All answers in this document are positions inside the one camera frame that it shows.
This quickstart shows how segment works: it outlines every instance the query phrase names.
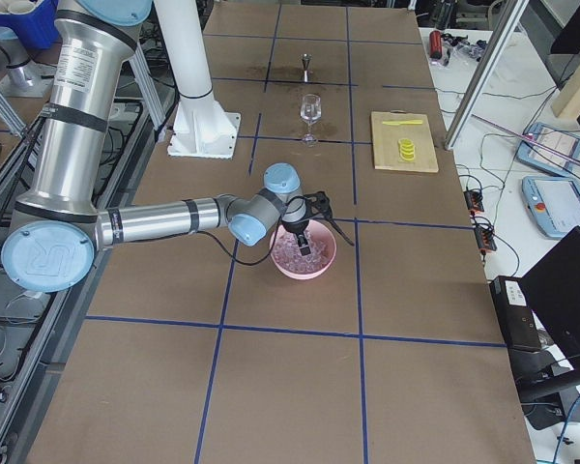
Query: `label on robot arm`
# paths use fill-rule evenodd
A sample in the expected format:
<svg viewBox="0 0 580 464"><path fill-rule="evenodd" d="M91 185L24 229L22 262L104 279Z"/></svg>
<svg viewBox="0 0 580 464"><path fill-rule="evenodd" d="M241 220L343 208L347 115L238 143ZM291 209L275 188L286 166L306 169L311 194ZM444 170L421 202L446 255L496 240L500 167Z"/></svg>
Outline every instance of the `label on robot arm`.
<svg viewBox="0 0 580 464"><path fill-rule="evenodd" d="M526 298L524 298L524 294L522 293L522 289L520 288L520 285L518 285L518 282L506 280L505 288L507 290L507 299L510 305L526 306Z"/></svg>
<svg viewBox="0 0 580 464"><path fill-rule="evenodd" d="M97 67L98 54L78 46L63 45L54 83L88 93Z"/></svg>

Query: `blue cable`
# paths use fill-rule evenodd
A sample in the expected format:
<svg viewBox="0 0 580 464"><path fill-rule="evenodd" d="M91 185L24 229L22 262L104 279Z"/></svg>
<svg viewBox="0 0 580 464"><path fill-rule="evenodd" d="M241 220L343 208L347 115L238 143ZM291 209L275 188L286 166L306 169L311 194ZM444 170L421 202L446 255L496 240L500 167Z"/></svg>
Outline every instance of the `blue cable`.
<svg viewBox="0 0 580 464"><path fill-rule="evenodd" d="M557 464L557 457L559 455L559 449L561 447L561 443L563 442L563 438L565 437L565 432L567 430L567 426L569 425L569 421L571 420L571 416L573 416L573 412L578 407L578 404L580 404L580 394L578 395L576 400L573 402L573 404L569 408L569 411L567 412L567 417L565 418L565 423L563 424L563 430L561 430L561 435L559 436L559 442L557 443L557 447L554 450L554 457L552 458L551 464Z"/></svg>

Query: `ice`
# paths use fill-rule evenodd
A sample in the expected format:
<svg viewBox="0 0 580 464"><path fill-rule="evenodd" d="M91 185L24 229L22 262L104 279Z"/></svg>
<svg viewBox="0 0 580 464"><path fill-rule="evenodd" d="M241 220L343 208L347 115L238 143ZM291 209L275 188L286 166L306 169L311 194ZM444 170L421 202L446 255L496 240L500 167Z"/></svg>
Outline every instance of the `ice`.
<svg viewBox="0 0 580 464"><path fill-rule="evenodd" d="M305 237L311 249L311 254L307 256L301 256L294 234L277 237L271 253L277 264L294 274L313 274L329 264L329 258L325 254L326 244L314 240L309 231L305 231Z"/></svg>

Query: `yellow knife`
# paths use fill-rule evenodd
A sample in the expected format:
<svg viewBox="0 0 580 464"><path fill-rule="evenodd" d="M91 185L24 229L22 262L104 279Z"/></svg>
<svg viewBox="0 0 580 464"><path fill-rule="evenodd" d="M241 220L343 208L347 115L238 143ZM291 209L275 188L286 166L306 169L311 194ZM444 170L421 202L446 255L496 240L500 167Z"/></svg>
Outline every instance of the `yellow knife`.
<svg viewBox="0 0 580 464"><path fill-rule="evenodd" d="M406 121L383 121L385 126L417 126L419 124L423 124L423 120L421 119L408 119Z"/></svg>

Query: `wine glass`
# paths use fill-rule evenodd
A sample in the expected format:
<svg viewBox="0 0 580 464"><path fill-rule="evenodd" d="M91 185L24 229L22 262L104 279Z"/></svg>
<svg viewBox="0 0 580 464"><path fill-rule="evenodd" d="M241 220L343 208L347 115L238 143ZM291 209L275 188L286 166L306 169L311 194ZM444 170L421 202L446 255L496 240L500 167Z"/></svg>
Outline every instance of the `wine glass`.
<svg viewBox="0 0 580 464"><path fill-rule="evenodd" d="M301 102L301 119L307 124L307 133L303 136L302 141L308 147L313 147L318 139L311 133L311 126L316 124L322 116L322 106L320 97L314 94L303 95Z"/></svg>

